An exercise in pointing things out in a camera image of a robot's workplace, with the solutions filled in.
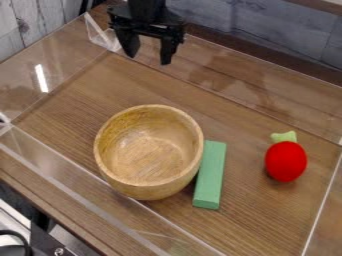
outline wooden bowl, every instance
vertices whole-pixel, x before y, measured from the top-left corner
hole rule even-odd
[[[163,105],[117,113],[94,139],[94,159],[116,191],[139,200],[179,192],[193,178],[203,154],[203,133],[195,120]]]

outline plush strawberry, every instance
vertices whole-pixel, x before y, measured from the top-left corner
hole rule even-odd
[[[268,175],[280,182],[293,181],[304,172],[307,156],[296,143],[295,133],[272,134],[275,144],[268,148],[264,165]]]

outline bowl rim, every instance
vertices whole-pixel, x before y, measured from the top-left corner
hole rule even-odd
[[[128,113],[130,111],[135,111],[137,109],[143,109],[143,108],[153,108],[153,109],[155,108],[160,108],[160,109],[165,109],[165,110],[169,110],[169,111],[175,112],[180,116],[183,116],[189,121],[189,123],[192,124],[192,127],[195,129],[195,134],[196,134],[196,137],[197,137],[197,141],[199,141],[199,145],[197,145],[197,148],[196,148],[195,156],[193,156],[189,164],[184,167],[184,169],[180,172],[180,175],[176,178],[168,177],[168,178],[165,178],[163,180],[152,181],[148,184],[136,185],[135,183],[129,183],[129,182],[126,182],[126,180],[121,179],[121,177],[114,175],[109,171],[109,169],[106,168],[105,164],[102,163],[100,152],[98,152],[98,142],[100,142],[100,138],[101,138],[100,135],[102,134],[102,132],[106,129],[106,127],[108,127],[109,123],[112,122],[112,120],[116,119],[122,114],[125,114],[125,113]],[[98,132],[96,134],[96,137],[94,137],[93,154],[94,154],[94,160],[96,160],[97,166],[100,168],[100,171],[104,172],[104,174],[106,176],[109,176],[110,179],[116,180],[121,184],[125,184],[125,185],[129,185],[129,186],[135,186],[135,187],[136,186],[139,186],[139,187],[140,186],[141,187],[155,187],[155,186],[165,185],[165,184],[171,183],[172,181],[181,179],[181,177],[185,176],[191,172],[191,170],[195,168],[195,166],[200,164],[200,159],[201,159],[201,156],[203,156],[203,147],[204,147],[204,136],[203,136],[203,132],[201,132],[200,126],[199,126],[197,122],[195,121],[195,119],[183,110],[180,110],[180,109],[177,109],[175,107],[171,107],[171,106],[167,106],[167,105],[161,105],[161,104],[145,104],[145,105],[139,105],[139,106],[135,106],[135,107],[124,109],[122,111],[117,112],[106,120],[106,122],[102,124],[102,126],[101,126],[101,128],[100,128],[100,130],[98,130]]]

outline green rectangular sponge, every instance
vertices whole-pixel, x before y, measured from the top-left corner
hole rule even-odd
[[[192,200],[195,207],[219,209],[225,151],[224,143],[205,140]]]

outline green block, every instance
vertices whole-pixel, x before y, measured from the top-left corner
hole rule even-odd
[[[279,143],[283,141],[291,141],[296,143],[296,134],[295,131],[289,131],[285,133],[272,133],[271,140],[273,143]]]
[[[225,151],[224,143],[205,140],[192,200],[195,207],[219,209]]]

